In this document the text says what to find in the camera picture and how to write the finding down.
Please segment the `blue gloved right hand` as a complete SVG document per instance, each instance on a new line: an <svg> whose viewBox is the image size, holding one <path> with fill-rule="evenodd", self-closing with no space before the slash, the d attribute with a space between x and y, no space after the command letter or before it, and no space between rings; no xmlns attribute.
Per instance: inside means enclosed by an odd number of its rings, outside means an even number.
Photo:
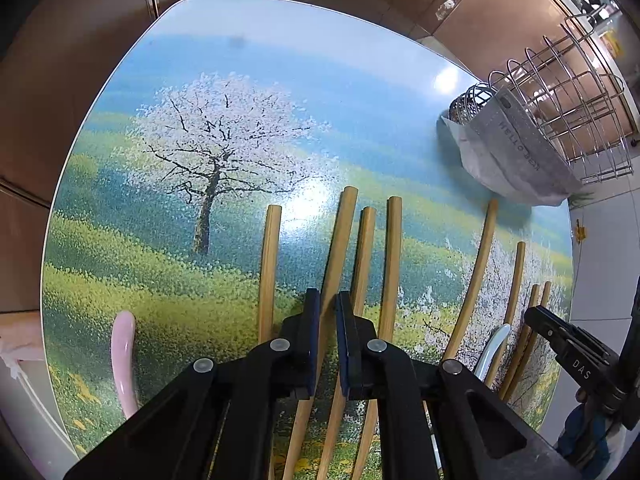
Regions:
<svg viewBox="0 0 640 480"><path fill-rule="evenodd" d="M554 448L583 479L600 479L620 449L622 425L598 411L584 388L575 398L578 405L567 415Z"/></svg>

